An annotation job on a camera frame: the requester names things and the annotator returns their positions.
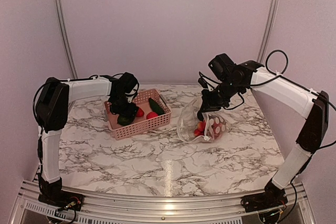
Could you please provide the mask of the clear dotted zip top bag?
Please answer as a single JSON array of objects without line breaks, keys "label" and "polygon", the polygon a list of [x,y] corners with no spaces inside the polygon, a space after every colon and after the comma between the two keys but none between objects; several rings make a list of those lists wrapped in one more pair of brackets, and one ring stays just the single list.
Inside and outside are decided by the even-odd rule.
[{"label": "clear dotted zip top bag", "polygon": [[202,99],[189,102],[177,121],[177,135],[185,143],[212,143],[231,131],[230,124],[218,112],[200,113]]}]

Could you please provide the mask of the green avocado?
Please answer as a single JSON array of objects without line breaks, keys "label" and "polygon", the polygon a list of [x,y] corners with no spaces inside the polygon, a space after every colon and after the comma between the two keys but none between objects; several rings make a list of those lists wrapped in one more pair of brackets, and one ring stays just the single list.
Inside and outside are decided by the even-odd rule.
[{"label": "green avocado", "polygon": [[127,117],[124,115],[119,115],[117,118],[117,123],[121,126],[128,126],[134,121],[133,117]]}]

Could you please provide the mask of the purple eggplant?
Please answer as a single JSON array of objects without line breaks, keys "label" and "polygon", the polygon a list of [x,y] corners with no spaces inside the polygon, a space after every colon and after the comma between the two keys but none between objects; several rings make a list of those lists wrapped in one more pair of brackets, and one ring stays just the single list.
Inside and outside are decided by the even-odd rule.
[{"label": "purple eggplant", "polygon": [[215,140],[221,138],[228,129],[227,122],[222,118],[210,119],[209,122],[211,127],[210,132]]}]

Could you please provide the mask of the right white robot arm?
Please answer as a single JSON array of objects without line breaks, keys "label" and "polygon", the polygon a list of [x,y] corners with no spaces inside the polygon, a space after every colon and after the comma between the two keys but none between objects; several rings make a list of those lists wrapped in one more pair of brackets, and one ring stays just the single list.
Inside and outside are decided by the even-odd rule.
[{"label": "right white robot arm", "polygon": [[251,89],[292,109],[305,122],[292,150],[266,184],[264,191],[244,196],[241,200],[245,207],[271,207],[283,199],[285,187],[305,170],[313,155],[321,148],[328,128],[329,97],[322,91],[316,93],[304,89],[285,79],[282,74],[271,73],[265,66],[252,60],[238,65],[213,60],[209,67],[217,81],[210,84],[209,78],[200,74],[198,82],[203,90],[202,105],[197,114],[199,119],[206,112],[228,109],[233,96]]}]

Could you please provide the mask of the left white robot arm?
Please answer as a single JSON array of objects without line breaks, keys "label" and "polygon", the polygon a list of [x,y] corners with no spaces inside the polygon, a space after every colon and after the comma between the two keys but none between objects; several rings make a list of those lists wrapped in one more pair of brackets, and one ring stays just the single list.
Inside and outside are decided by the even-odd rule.
[{"label": "left white robot arm", "polygon": [[73,102],[94,97],[108,97],[113,114],[134,119],[138,108],[133,99],[137,96],[139,87],[137,78],[128,72],[114,76],[94,75],[85,79],[48,78],[33,99],[33,115],[40,128],[38,140],[40,178],[48,184],[61,180],[59,141]]}]

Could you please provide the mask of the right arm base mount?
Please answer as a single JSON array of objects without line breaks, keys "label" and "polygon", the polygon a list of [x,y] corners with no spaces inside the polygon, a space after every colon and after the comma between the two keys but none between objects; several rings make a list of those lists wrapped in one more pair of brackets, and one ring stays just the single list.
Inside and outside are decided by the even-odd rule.
[{"label": "right arm base mount", "polygon": [[279,193],[271,190],[263,193],[245,195],[240,201],[240,204],[244,207],[245,212],[261,211],[286,205],[287,203],[288,199],[284,189]]}]

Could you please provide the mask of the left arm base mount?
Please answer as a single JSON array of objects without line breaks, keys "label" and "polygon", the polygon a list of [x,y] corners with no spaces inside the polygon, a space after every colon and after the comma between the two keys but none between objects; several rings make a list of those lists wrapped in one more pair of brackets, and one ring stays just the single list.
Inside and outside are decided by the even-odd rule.
[{"label": "left arm base mount", "polygon": [[82,194],[65,191],[62,189],[62,179],[49,183],[42,177],[39,178],[40,194],[38,200],[48,205],[65,209],[67,205],[74,202],[75,211],[80,211],[84,196]]}]

